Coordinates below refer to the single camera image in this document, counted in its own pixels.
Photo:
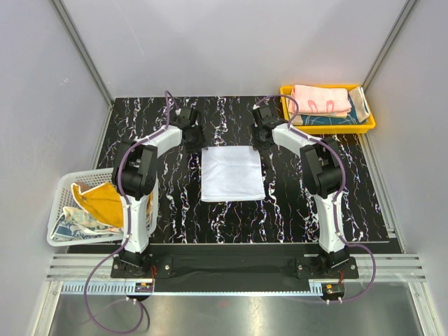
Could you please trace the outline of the orange connector box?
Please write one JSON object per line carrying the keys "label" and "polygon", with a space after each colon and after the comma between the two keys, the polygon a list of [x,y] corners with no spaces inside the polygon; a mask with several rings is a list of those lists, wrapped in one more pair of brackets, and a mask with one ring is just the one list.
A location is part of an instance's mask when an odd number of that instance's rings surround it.
{"label": "orange connector box", "polygon": [[135,284],[135,293],[152,293],[154,291],[153,282],[137,282]]}
{"label": "orange connector box", "polygon": [[325,283],[323,285],[323,296],[329,300],[343,298],[345,294],[345,285],[343,283]]}

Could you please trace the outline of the yellow plastic tray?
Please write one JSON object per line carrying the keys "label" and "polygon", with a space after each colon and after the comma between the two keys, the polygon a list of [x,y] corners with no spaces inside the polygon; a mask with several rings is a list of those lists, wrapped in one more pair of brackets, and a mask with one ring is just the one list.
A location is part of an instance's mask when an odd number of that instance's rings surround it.
{"label": "yellow plastic tray", "polygon": [[308,134],[364,134],[376,126],[359,85],[286,85],[283,117]]}

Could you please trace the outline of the pink white rabbit towel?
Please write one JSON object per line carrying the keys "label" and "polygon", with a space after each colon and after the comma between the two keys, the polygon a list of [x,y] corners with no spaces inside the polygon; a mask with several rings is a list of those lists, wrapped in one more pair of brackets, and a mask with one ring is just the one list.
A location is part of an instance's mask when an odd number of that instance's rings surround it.
{"label": "pink white rabbit towel", "polygon": [[298,103],[298,112],[302,115],[342,117],[351,111],[345,88],[295,85],[291,97]]}

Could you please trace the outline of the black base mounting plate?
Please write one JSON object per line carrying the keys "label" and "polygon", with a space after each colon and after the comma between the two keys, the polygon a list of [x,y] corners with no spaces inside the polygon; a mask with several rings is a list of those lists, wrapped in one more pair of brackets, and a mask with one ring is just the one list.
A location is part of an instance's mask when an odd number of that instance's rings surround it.
{"label": "black base mounting plate", "polygon": [[326,254],[318,244],[154,244],[141,255],[120,252],[111,276],[118,279],[184,274],[275,274],[297,279],[358,279],[348,248]]}

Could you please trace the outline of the light blue white towel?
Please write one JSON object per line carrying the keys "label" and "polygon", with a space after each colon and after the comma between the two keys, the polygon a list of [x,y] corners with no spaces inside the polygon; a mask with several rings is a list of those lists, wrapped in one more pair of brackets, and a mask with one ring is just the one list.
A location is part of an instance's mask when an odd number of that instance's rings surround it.
{"label": "light blue white towel", "polygon": [[258,151],[250,146],[215,146],[202,150],[203,202],[246,202],[264,198]]}

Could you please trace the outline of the right orange connector box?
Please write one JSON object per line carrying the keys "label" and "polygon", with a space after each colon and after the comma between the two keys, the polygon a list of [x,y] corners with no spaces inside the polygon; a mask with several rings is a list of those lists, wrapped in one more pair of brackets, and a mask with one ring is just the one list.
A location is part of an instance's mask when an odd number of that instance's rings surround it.
{"label": "right orange connector box", "polygon": [[323,296],[329,300],[343,298],[345,294],[345,285],[343,283],[325,283],[323,285]]}

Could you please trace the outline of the blue white patterned towel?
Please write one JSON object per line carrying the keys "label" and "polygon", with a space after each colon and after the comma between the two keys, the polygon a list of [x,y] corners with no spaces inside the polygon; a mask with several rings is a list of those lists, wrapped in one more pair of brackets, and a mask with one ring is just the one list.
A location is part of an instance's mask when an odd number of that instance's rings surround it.
{"label": "blue white patterned towel", "polygon": [[102,224],[88,212],[71,206],[64,206],[62,213],[50,232],[56,241],[77,241],[95,238],[121,237],[123,229]]}

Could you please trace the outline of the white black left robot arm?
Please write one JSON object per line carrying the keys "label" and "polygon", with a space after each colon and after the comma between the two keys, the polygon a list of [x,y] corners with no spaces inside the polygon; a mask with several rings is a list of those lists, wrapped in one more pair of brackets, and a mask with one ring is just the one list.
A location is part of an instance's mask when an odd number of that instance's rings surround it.
{"label": "white black left robot arm", "polygon": [[155,211],[147,219],[149,200],[158,190],[158,158],[174,147],[182,145],[188,153],[207,147],[203,115],[196,108],[181,107],[167,125],[137,140],[123,141],[116,152],[111,181],[122,204],[123,241],[121,251],[133,253],[127,269],[136,277],[144,277],[151,270],[151,260],[142,253],[149,245],[148,226],[157,221]]}

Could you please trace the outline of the left orange connector box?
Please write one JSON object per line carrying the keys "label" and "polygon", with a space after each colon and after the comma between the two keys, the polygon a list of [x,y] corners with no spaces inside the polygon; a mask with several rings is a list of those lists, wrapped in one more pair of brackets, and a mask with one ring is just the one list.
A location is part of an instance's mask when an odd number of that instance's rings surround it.
{"label": "left orange connector box", "polygon": [[137,282],[135,284],[135,293],[152,293],[154,291],[153,282]]}

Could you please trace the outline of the yellow brown bear towel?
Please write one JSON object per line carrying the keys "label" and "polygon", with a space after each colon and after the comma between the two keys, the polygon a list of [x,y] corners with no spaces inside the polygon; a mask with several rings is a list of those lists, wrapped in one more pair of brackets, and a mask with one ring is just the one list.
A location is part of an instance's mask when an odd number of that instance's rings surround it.
{"label": "yellow brown bear towel", "polygon": [[92,220],[83,224],[87,232],[101,235],[123,233],[123,210],[119,193],[110,182],[90,187],[81,182],[71,184],[71,193],[77,205]]}

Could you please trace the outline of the aluminium frame rail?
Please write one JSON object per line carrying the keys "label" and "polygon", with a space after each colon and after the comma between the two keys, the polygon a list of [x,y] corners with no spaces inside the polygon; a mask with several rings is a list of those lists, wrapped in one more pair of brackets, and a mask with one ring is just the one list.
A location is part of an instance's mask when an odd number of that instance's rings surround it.
{"label": "aluminium frame rail", "polygon": [[[85,280],[104,257],[95,254],[57,254],[53,257],[45,277],[46,281]],[[183,275],[281,275],[310,282],[333,282],[340,275],[318,275],[311,271],[309,261],[301,263],[305,257],[291,255],[169,255],[160,256],[155,261],[159,278],[172,279]],[[376,282],[425,282],[426,277],[417,255],[379,254],[376,261]],[[368,255],[355,254],[355,265],[346,266],[343,282],[363,282],[371,280],[374,268]],[[113,261],[107,260],[95,271],[94,280],[110,279]]]}

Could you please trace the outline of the white plastic laundry basket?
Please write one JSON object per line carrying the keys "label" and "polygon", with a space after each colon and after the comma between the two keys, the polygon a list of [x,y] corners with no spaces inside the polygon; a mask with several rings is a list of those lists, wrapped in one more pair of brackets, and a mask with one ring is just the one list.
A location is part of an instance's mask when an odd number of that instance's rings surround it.
{"label": "white plastic laundry basket", "polygon": [[132,205],[127,229],[125,200],[112,184],[112,168],[65,175],[59,182],[48,221],[48,243],[71,246],[128,241],[125,250],[140,253],[149,245],[158,217],[158,189]]}

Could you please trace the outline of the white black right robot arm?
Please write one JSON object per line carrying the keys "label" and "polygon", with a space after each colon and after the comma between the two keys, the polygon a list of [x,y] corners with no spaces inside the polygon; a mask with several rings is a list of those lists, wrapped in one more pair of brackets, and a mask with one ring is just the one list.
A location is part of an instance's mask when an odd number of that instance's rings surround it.
{"label": "white black right robot arm", "polygon": [[318,269],[325,277],[336,276],[343,268],[342,259],[336,253],[347,245],[342,223],[346,173],[336,142],[289,126],[267,106],[254,106],[252,114],[253,147],[256,150],[278,145],[300,158],[302,185],[314,197],[319,221],[318,243],[326,254],[318,259]]}

